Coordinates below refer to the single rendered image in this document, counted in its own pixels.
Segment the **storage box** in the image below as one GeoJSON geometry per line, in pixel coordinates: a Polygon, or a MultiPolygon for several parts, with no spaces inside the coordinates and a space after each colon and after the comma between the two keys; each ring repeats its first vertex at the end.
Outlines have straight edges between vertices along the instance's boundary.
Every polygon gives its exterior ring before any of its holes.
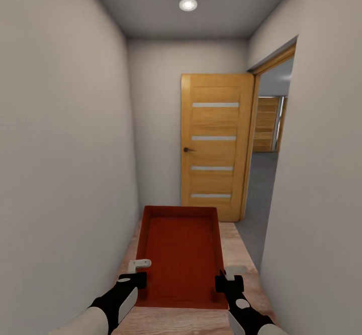
{"type": "Polygon", "coordinates": [[[146,205],[136,260],[150,259],[134,307],[229,309],[215,277],[225,273],[216,207],[146,205]]]}

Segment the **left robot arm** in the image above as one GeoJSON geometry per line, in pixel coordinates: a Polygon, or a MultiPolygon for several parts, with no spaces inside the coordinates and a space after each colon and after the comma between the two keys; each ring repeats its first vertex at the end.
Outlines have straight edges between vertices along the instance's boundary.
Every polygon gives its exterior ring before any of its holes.
{"type": "Polygon", "coordinates": [[[116,287],[97,297],[92,305],[74,319],[45,335],[111,335],[134,307],[138,289],[146,288],[147,272],[138,268],[151,267],[150,259],[131,260],[127,274],[121,274],[116,287]]]}

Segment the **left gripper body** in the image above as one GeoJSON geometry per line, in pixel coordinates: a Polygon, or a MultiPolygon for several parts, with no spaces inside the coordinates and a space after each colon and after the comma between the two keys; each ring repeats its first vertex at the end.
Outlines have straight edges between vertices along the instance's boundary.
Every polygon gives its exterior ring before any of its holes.
{"type": "Polygon", "coordinates": [[[146,288],[147,272],[138,272],[137,274],[121,274],[119,279],[130,276],[136,280],[138,289],[146,288]]]}

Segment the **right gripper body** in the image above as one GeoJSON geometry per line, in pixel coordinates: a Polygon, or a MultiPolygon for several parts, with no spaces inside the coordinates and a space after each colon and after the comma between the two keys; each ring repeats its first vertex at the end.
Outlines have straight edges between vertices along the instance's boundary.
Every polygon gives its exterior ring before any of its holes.
{"type": "Polygon", "coordinates": [[[224,293],[227,298],[227,293],[231,289],[238,289],[240,292],[244,291],[243,278],[241,275],[234,276],[235,281],[227,281],[224,276],[215,277],[215,288],[217,293],[224,293]]]}

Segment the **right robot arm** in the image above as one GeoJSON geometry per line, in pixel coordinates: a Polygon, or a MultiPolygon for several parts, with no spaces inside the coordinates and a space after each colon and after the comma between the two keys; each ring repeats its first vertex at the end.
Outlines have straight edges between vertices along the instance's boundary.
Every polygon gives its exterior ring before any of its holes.
{"type": "Polygon", "coordinates": [[[289,335],[276,326],[267,315],[253,309],[243,295],[244,285],[241,275],[246,274],[245,265],[226,266],[223,275],[215,277],[217,293],[224,293],[229,304],[228,320],[235,335],[289,335]]]}

